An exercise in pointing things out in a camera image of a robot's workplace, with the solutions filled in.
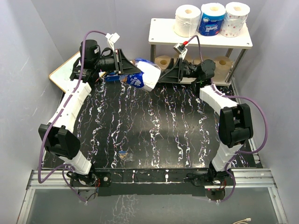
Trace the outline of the brown paper roll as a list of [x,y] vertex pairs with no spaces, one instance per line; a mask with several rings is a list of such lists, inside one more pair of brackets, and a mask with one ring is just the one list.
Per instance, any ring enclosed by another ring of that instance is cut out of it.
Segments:
[[195,58],[192,63],[193,65],[199,65],[202,63],[202,60],[200,58]]
[[155,58],[155,64],[157,64],[161,70],[166,69],[170,61],[171,61],[170,56],[158,56]]
[[218,56],[214,59],[215,70],[214,70],[214,82],[222,82],[226,80],[226,77],[232,68],[233,62],[226,56]]

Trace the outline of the plastic blue tissue roll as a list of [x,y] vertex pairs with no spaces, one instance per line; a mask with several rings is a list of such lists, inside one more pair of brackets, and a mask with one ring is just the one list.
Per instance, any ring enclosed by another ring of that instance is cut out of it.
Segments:
[[136,58],[134,65],[141,72],[129,75],[121,75],[119,80],[137,89],[152,91],[160,78],[160,67],[157,64],[143,58]]

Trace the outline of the blue paper roll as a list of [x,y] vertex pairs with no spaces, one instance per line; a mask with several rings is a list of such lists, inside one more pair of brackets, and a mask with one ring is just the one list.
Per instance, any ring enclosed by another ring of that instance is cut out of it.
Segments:
[[220,3],[207,3],[201,6],[198,32],[203,36],[214,36],[220,31],[226,10]]

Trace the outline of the white floral paper roll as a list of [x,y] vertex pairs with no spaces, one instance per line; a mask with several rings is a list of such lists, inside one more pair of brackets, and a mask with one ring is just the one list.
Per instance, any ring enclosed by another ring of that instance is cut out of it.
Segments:
[[230,2],[225,6],[226,13],[220,28],[224,37],[237,37],[250,13],[250,7],[240,2]]

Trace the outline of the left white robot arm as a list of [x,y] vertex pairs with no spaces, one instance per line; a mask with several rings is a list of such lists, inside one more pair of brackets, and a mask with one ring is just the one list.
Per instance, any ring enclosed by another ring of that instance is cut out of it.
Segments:
[[80,151],[80,140],[73,134],[78,113],[92,90],[93,84],[100,78],[100,73],[129,75],[139,73],[123,54],[114,48],[114,41],[107,42],[108,47],[101,50],[95,40],[81,43],[79,57],[74,61],[70,84],[56,113],[47,124],[41,124],[38,132],[42,140],[38,173],[41,173],[45,151],[57,156],[64,163],[60,168],[69,171],[71,179],[85,186],[92,186],[98,180],[94,167]]

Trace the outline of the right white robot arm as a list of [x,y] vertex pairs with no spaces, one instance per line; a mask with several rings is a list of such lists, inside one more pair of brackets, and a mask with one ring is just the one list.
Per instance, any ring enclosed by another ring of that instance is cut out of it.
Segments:
[[187,179],[195,186],[205,183],[219,185],[232,172],[231,162],[245,141],[253,137],[250,107],[239,104],[220,93],[212,83],[216,69],[215,62],[206,59],[198,65],[178,58],[171,59],[168,67],[161,73],[159,83],[180,83],[183,78],[192,78],[192,90],[219,115],[218,135],[220,139],[216,156],[209,164],[205,174],[191,173]]

